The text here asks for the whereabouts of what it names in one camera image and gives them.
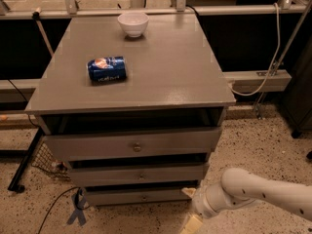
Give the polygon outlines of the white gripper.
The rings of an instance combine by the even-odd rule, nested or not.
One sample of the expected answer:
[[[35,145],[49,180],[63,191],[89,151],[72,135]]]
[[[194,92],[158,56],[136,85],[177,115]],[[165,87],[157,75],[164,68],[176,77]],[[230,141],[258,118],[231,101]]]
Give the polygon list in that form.
[[[203,219],[212,216],[211,207],[206,197],[206,187],[200,186],[198,188],[184,187],[181,191],[191,198],[192,209],[195,214],[190,214],[184,222],[179,234],[196,234],[202,227]]]

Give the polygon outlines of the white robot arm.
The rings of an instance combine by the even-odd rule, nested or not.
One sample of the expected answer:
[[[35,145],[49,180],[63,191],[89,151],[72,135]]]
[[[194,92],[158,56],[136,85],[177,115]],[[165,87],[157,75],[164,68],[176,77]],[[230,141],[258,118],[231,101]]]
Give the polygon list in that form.
[[[180,234],[195,234],[205,218],[259,201],[312,220],[311,185],[267,179],[240,168],[227,169],[215,184],[184,187],[182,192],[191,199],[191,212]]]

